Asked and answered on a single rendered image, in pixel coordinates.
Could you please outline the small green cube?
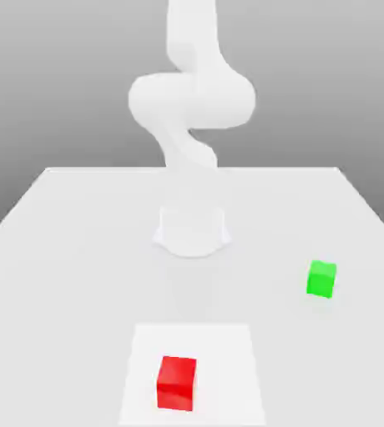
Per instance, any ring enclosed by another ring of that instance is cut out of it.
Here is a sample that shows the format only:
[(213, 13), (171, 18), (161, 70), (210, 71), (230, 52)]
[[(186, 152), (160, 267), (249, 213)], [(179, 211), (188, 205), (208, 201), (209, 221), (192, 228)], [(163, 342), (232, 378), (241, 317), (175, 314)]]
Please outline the small green cube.
[(336, 280), (336, 264), (312, 260), (308, 273), (306, 292), (331, 299)]

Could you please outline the small red cube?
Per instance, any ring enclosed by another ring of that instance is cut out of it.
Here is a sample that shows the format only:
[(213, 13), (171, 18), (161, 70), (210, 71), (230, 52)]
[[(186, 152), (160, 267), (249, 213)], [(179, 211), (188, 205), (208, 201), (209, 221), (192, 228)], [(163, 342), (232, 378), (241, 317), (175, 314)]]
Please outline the small red cube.
[(197, 359), (165, 355), (156, 380), (157, 407), (192, 411)]

